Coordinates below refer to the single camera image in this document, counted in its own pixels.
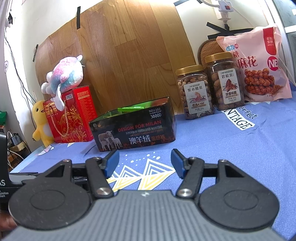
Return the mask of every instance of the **yellow duck toy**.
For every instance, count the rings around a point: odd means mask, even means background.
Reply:
[[[33,133],[33,140],[42,140],[44,146],[47,148],[50,144],[54,143],[54,138],[50,130],[45,110],[42,104],[43,101],[38,101],[33,105],[33,118],[37,125],[37,129]]]

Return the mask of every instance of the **black box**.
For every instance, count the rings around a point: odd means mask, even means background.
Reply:
[[[176,120],[169,97],[109,111],[89,122],[99,151],[172,142]]]

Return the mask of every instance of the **red gift box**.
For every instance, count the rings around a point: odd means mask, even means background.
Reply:
[[[59,111],[53,98],[43,102],[44,110],[56,143],[87,142],[94,137],[89,122],[97,117],[88,86],[62,94],[65,109]]]

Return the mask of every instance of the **plastic jar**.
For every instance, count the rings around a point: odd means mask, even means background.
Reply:
[[[218,110],[244,105],[243,83],[230,52],[205,57],[209,86]]]
[[[176,70],[186,120],[214,114],[211,91],[202,65]]]

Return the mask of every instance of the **stuffed toy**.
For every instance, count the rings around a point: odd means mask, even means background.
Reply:
[[[63,58],[54,68],[52,72],[47,73],[47,82],[41,86],[43,94],[55,96],[54,104],[56,108],[62,111],[65,107],[61,94],[76,88],[82,81],[83,72],[80,61],[82,55],[75,57]]]
[[[50,144],[54,143],[54,138],[42,102],[43,101],[38,101],[35,103],[32,109],[33,118],[37,125],[37,128],[33,133],[33,140],[39,141],[41,139],[44,146],[47,148]]]

